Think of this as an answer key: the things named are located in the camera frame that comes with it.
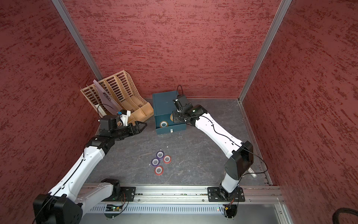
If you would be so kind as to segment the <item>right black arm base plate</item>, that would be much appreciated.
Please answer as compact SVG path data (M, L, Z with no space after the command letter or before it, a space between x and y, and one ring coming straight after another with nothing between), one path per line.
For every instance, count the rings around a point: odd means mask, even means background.
M209 202L245 202L245 196L241 187L236 187L231 193L227 193L221 187L208 187L207 192Z

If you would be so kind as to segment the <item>teal three drawer cabinet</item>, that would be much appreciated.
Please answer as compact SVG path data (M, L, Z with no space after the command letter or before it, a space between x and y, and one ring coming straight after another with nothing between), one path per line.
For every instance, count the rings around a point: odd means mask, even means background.
M153 94L154 119L157 134L176 133L186 130L185 123L174 123L170 120L173 111L177 111L173 100L176 98L176 91L168 91ZM167 121L168 127L160 128L161 121Z

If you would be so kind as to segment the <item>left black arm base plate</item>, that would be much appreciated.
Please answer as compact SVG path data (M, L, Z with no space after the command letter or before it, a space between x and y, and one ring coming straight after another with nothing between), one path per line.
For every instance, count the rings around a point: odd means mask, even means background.
M115 187L112 194L103 199L103 202L133 202L135 193L136 193L136 187Z

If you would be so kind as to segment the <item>orange tape roll front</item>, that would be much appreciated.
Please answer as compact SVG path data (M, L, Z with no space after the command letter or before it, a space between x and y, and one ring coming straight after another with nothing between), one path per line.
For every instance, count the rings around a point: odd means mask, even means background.
M159 124L159 127L160 128L164 128L164 127L168 127L169 123L167 121L161 121L160 124Z

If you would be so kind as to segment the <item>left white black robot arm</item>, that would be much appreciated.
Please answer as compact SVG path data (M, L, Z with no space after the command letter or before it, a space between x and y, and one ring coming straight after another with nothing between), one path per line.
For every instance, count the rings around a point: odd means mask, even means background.
M131 194L121 190L120 182L106 178L90 192L79 192L97 164L108 154L116 141L141 133L147 123L127 123L126 115L105 115L99 119L98 134L86 144L82 155L49 193L40 194L33 202L36 224L78 224L82 217L101 201L129 203Z

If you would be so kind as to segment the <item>purple tape roll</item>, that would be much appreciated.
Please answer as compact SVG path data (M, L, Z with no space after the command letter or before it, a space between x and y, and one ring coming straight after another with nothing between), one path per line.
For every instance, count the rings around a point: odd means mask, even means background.
M162 160L164 157L165 157L165 154L164 154L163 151L158 151L158 152L156 153L156 158L157 158L158 160Z
M159 166L159 164L160 164L160 160L159 160L158 158L152 159L151 165L152 165L153 167L157 167L157 166Z

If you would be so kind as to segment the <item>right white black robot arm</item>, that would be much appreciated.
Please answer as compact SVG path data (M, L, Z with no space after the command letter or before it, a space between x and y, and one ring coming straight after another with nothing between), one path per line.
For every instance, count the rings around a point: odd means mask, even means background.
M173 103L173 122L186 123L205 133L228 158L224 165L226 172L220 184L223 197L232 194L239 185L245 172L254 163L253 145L243 142L222 128L201 105L193 106L184 94L177 96Z

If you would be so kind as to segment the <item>purple tape roll back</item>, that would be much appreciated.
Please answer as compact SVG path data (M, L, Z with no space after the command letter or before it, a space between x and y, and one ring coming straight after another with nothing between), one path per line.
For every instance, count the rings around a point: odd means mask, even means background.
M158 152L156 153L156 158L157 158L158 160L162 160L164 157L165 157L165 154L164 154L163 151L158 151Z

